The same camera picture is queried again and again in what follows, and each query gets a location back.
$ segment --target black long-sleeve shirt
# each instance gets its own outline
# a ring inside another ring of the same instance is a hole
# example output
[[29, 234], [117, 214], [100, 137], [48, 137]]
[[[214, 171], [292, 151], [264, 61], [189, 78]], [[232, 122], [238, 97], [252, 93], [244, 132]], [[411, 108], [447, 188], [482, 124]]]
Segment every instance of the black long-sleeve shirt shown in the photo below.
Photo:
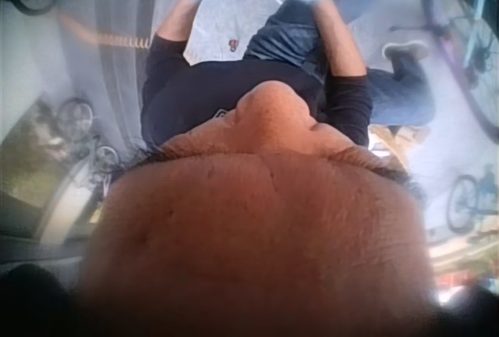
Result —
[[186, 42], [154, 37], [143, 88], [142, 134], [150, 145], [162, 145], [207, 120], [234, 109], [259, 83], [288, 84], [308, 104], [311, 115], [328, 123], [354, 143], [369, 143], [372, 101], [366, 77], [335, 77], [324, 86], [302, 69], [284, 62], [243, 59], [202, 62], [184, 59]]

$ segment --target blue jeans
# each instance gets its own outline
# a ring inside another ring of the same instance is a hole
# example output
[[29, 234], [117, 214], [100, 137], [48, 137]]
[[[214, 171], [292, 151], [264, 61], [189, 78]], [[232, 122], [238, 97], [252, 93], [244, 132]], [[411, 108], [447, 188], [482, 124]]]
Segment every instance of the blue jeans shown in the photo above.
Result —
[[[359, 18], [375, 1], [334, 0], [346, 23]], [[434, 117], [435, 106], [421, 66], [410, 54], [391, 55], [393, 73], [367, 71], [373, 98], [371, 122], [390, 126], [428, 123]], [[298, 0], [283, 3], [251, 38], [244, 57], [287, 62], [322, 81], [327, 73], [327, 60], [312, 11]]]

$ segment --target floor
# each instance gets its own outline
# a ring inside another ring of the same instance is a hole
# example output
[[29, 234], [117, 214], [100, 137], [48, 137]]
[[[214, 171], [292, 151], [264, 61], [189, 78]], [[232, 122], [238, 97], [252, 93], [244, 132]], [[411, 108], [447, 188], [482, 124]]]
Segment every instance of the floor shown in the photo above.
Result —
[[[205, 0], [200, 8], [187, 50], [191, 62], [240, 59], [250, 37], [284, 0]], [[149, 39], [174, 0], [60, 0], [57, 11], [97, 34]], [[88, 99], [97, 114], [106, 141], [126, 158], [142, 144], [140, 96], [146, 50], [95, 47], [85, 44], [54, 14], [27, 17], [9, 3], [2, 10], [2, 138], [23, 110], [43, 94], [54, 105], [66, 98]], [[390, 70], [381, 57], [387, 41], [424, 39], [415, 31], [391, 33], [394, 24], [422, 23], [419, 0], [383, 0], [355, 21], [352, 31], [370, 67]], [[240, 38], [236, 52], [228, 40]], [[497, 169], [497, 147], [473, 118], [446, 64], [431, 45], [422, 61], [437, 102], [437, 116], [429, 125], [424, 144], [409, 153], [414, 178], [427, 194], [426, 229], [438, 242], [451, 239], [445, 208], [455, 178], [482, 175], [487, 163]], [[30, 91], [20, 94], [19, 89]]]

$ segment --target sneaker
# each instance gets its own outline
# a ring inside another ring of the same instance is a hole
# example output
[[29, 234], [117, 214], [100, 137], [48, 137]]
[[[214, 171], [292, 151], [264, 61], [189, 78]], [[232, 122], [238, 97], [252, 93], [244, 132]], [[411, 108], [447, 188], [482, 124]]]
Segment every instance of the sneaker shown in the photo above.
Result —
[[381, 50], [381, 54], [387, 60], [391, 59], [393, 52], [408, 52], [416, 60], [423, 60], [430, 54], [430, 49], [425, 42], [416, 40], [406, 43], [386, 43]]

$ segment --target shoe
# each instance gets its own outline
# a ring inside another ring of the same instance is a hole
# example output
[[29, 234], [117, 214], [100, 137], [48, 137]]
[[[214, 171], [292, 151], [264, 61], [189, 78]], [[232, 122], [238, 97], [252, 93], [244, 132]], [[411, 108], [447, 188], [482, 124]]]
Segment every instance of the shoe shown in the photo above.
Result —
[[408, 52], [416, 60], [423, 60], [430, 54], [430, 48], [425, 42], [415, 40], [406, 43], [386, 43], [381, 50], [381, 54], [387, 60], [391, 59], [393, 52]]

